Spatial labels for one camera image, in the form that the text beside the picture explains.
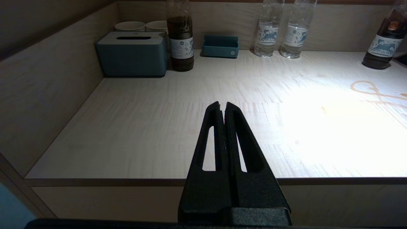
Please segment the white cup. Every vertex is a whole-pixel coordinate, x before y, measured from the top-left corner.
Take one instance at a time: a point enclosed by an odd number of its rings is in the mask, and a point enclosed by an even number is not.
[[[146,31],[146,24],[143,22],[120,22],[114,26],[114,30],[121,32]]]
[[[148,32],[167,32],[167,21],[155,21],[146,24],[146,30]]]

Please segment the brown bottle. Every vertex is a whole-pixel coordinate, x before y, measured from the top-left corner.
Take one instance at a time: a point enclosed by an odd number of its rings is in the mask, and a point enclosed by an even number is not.
[[[173,68],[180,72],[191,70],[194,44],[189,0],[167,0],[167,26]]]
[[[398,0],[390,16],[385,18],[362,64],[369,68],[385,69],[407,33],[407,0]]]

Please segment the small blue container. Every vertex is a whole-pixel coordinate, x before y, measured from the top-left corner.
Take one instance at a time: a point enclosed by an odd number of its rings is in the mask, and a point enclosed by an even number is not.
[[[238,37],[205,35],[205,41],[202,45],[203,56],[237,58],[238,54]]]

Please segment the wooden tabletop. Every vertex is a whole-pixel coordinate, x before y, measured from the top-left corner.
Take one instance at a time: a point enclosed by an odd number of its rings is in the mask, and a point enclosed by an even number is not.
[[[242,109],[277,178],[407,177],[407,69],[364,53],[200,57],[159,79],[104,79],[26,178],[185,179],[205,109]],[[214,170],[213,137],[205,170]]]

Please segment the tissue box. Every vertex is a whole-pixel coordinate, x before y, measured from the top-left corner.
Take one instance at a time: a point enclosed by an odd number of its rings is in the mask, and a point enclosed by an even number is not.
[[[165,32],[110,32],[96,43],[108,77],[162,77],[167,70]]]
[[[203,56],[237,58],[238,54],[238,37],[205,35],[205,41],[202,45]]]

